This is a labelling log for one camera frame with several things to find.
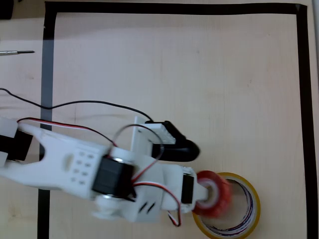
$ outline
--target red wire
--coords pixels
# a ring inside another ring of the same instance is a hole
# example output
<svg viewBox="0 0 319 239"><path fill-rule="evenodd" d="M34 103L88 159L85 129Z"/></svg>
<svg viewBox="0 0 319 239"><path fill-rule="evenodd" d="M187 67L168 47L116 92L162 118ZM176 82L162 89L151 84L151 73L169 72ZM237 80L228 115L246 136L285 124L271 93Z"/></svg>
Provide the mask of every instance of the red wire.
<svg viewBox="0 0 319 239"><path fill-rule="evenodd" d="M22 120L32 120L32 121L37 121L37 122L42 122L42 123L49 123L49 124L53 124L53 125L57 125L57 126L66 126L66 127L70 127L70 128L81 128L81 129L86 129L86 130L90 130L92 132L98 133L100 136L106 138L108 141L110 141L115 147L117 147L117 145L109 138L107 138L105 135L101 134L100 132L96 131L95 129L86 127L86 126L81 126L81 125L76 125L76 124L68 124L68 123L61 123L61 122L55 122L55 121L50 121L50 120L43 120L43 119L37 119L37 118L33 118L33 117L26 117L26 118L22 118L22 119L18 119L17 122L21 122Z"/></svg>
<svg viewBox="0 0 319 239"><path fill-rule="evenodd" d="M169 218L170 220L172 221L172 223L176 226L176 227L180 227L181 226L181 205L180 205L180 201L178 200L178 198L169 190L167 189L166 187L162 186L161 184L157 184L157 183L148 183L148 182L138 182L138 183L135 183L133 184L133 187L136 187L136 186L152 186L152 187L157 187L157 188L161 188L163 189L164 191L166 191L168 194L170 194L174 199L175 201L177 202L177 205L178 205L178 210L177 210L177 213L178 213L178 224L175 223L175 221L173 220L173 218L171 218L171 216L169 215Z"/></svg>
<svg viewBox="0 0 319 239"><path fill-rule="evenodd" d="M145 173L146 170L148 170L150 167L152 167L157 162L158 162L158 160L154 160L153 163L151 163L149 166L147 166L145 169L143 169L135 178L132 179L132 183L135 183L143 175L143 173Z"/></svg>

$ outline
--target masking tape roll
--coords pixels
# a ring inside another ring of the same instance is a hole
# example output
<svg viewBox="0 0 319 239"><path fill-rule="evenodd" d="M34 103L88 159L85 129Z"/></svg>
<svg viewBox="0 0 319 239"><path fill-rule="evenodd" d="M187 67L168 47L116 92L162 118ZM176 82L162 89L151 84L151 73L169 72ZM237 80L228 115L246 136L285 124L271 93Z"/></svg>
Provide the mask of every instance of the masking tape roll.
<svg viewBox="0 0 319 239"><path fill-rule="evenodd" d="M218 173L230 182L236 182L244 191L247 199L247 211L239 225L228 229L218 229L207 225L200 216L193 213L199 229L211 239L244 239L255 229L260 218L260 200L254 187L243 177L234 173Z"/></svg>

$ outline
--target black tape border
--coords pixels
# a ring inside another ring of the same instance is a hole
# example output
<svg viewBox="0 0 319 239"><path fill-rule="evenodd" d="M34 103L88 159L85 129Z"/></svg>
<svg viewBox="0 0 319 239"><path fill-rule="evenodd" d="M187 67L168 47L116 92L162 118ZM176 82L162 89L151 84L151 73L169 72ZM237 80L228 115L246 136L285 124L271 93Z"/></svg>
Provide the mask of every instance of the black tape border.
<svg viewBox="0 0 319 239"><path fill-rule="evenodd" d="M126 2L46 2L45 9L46 13L43 32L41 103L47 106L52 105L54 29L56 15L58 12L191 15L238 15L260 13L295 14L297 18L300 104L305 162L307 238L318 239L318 188L310 77L307 6L294 3L176 4ZM41 117L46 120L51 120L52 111L41 109ZM39 190L38 239L49 239L49 207L49 191Z"/></svg>

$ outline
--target robotic arm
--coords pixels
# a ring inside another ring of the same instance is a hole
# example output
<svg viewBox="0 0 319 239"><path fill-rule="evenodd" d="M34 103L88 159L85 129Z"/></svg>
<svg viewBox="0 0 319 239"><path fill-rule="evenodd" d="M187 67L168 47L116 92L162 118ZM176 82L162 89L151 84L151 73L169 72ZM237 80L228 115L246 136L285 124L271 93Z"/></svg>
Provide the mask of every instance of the robotic arm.
<svg viewBox="0 0 319 239"><path fill-rule="evenodd" d="M165 124L145 124L140 117L136 117L135 124L146 126L160 136L168 151L166 158L199 154L190 148L196 146L191 141L187 140L187 146L181 145L181 135L172 135L173 131ZM10 160L17 132L33 135L42 144L45 155L41 161L21 164ZM194 209L196 201L208 198L208 190L198 184L190 167L155 163L132 181L136 172L154 162L152 155L160 143L152 132L142 127L134 128L131 151L118 147L110 150L104 145L5 118L0 118L0 136L7 142L0 147L0 176L26 186L62 190L94 201L97 211L93 215L101 219L154 222L160 210L187 213Z"/></svg>

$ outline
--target light wood surface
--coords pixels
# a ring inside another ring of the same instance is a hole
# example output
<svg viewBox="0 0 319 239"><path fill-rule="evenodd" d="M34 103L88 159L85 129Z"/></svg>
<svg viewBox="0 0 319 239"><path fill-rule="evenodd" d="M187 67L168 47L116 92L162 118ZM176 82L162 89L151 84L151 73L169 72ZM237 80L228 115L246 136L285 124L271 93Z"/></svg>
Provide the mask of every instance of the light wood surface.
<svg viewBox="0 0 319 239"><path fill-rule="evenodd" d="M312 7L311 1L301 2L309 5L318 146ZM40 16L44 10L41 1L34 4L37 11L32 14L38 18L0 22L4 33L0 49L36 53L1 57L0 71L4 87L40 102ZM13 72L9 71L12 65L16 66ZM39 109L3 95L0 93L1 116L39 117ZM306 237L296 16L59 13L53 104L82 99L123 104L145 111L155 120L170 120L201 149L198 159L184 165L195 171L234 172L250 181L259 194L262 213L249 238ZM103 105L82 104L53 111L53 120L93 127L107 136L131 123L134 116ZM92 133L53 130L105 143ZM125 132L119 144L128 148L130 140L131 132ZM34 143L31 160L37 151ZM3 179L0 189L0 238L36 238L37 190ZM183 226L176 229L165 214L158 224L130 224L95 219L90 216L93 209L90 202L51 192L50 238L205 238L191 214L183 215Z"/></svg>

